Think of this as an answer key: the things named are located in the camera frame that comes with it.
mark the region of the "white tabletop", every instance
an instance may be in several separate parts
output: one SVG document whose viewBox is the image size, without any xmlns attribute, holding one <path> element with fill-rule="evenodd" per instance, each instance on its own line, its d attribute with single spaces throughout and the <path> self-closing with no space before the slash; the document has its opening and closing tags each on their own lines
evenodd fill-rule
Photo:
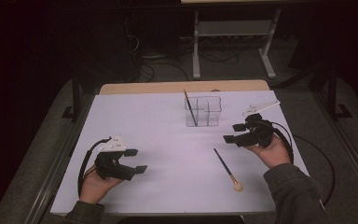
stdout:
<svg viewBox="0 0 358 224">
<path fill-rule="evenodd" d="M 189 92 L 194 96 L 220 96 L 219 126 L 186 127 L 183 93 L 98 95 L 90 109 L 51 212 L 66 214 L 78 200 L 77 176 L 86 151 L 97 141 L 120 135 L 127 148 L 139 150 L 136 157 L 120 159 L 135 167 L 147 165 L 112 189 L 101 201 L 105 213 L 152 216 L 182 214 L 244 214 L 274 211 L 263 179 L 267 167 L 252 152 L 226 144 L 223 135 L 235 133 L 233 124 L 244 123 L 242 112 L 249 105 L 275 102 L 273 91 Z M 263 119 L 280 123 L 289 132 L 277 105 L 260 113 Z M 237 192 L 216 148 L 244 190 Z M 307 173 L 293 142 L 295 165 Z M 94 149 L 90 167 L 98 154 Z"/>
</svg>

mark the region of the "hand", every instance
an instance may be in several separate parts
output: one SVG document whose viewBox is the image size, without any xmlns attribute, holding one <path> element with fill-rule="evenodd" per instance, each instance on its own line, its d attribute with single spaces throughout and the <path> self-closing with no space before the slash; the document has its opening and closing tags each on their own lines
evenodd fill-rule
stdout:
<svg viewBox="0 0 358 224">
<path fill-rule="evenodd" d="M 245 147 L 253 151 L 269 169 L 284 163 L 290 163 L 289 154 L 287 153 L 284 142 L 277 135 L 272 135 L 271 144 L 263 148 L 259 146 Z"/>
<path fill-rule="evenodd" d="M 121 183 L 123 180 L 116 178 L 102 179 L 95 171 L 95 164 L 92 165 L 85 174 L 80 201 L 85 203 L 98 203 L 107 192 Z"/>
</svg>

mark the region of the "clear plastic box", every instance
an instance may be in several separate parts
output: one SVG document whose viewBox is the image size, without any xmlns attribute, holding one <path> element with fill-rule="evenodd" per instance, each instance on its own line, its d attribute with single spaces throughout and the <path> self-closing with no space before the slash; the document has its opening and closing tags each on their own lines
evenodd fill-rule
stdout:
<svg viewBox="0 0 358 224">
<path fill-rule="evenodd" d="M 185 99 L 186 126 L 208 127 L 218 126 L 222 112 L 219 96 L 188 97 L 190 107 Z"/>
</svg>

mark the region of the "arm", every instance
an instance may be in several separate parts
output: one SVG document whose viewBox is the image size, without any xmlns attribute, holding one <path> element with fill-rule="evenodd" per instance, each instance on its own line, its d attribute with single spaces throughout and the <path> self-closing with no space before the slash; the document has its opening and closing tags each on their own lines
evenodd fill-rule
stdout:
<svg viewBox="0 0 358 224">
<path fill-rule="evenodd" d="M 320 202 L 319 185 L 290 163 L 279 137 L 273 135 L 267 148 L 247 148 L 269 168 L 264 178 L 276 205 L 277 223 L 333 223 Z"/>
<path fill-rule="evenodd" d="M 106 178 L 101 179 L 95 172 L 95 165 L 88 169 L 83 181 L 79 201 L 76 202 L 73 210 L 65 217 L 57 217 L 54 222 L 61 224 L 81 223 L 97 224 L 100 223 L 104 207 L 98 202 L 113 187 L 122 182 L 120 179 Z"/>
</svg>

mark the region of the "brush handle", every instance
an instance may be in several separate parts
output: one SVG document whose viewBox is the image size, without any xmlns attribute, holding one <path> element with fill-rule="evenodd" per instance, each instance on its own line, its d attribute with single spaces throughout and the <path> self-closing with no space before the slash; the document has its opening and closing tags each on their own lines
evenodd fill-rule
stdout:
<svg viewBox="0 0 358 224">
<path fill-rule="evenodd" d="M 191 117 L 192 117 L 193 120 L 194 120 L 194 125 L 199 126 L 198 123 L 197 123 L 197 121 L 196 121 L 196 118 L 194 117 L 193 109 L 191 108 L 190 101 L 188 100 L 187 92 L 186 92 L 185 90 L 183 90 L 183 92 L 185 93 L 186 102 L 187 102 L 187 105 L 188 105 L 188 109 L 190 110 Z"/>
<path fill-rule="evenodd" d="M 216 153 L 217 157 L 219 158 L 219 160 L 222 162 L 223 166 L 225 167 L 226 171 L 228 172 L 228 174 L 231 176 L 231 178 L 233 178 L 234 176 L 232 175 L 232 173 L 229 171 L 226 163 L 223 161 L 223 159 L 220 157 L 219 153 L 217 152 L 216 148 L 213 149 L 214 152 Z"/>
</svg>

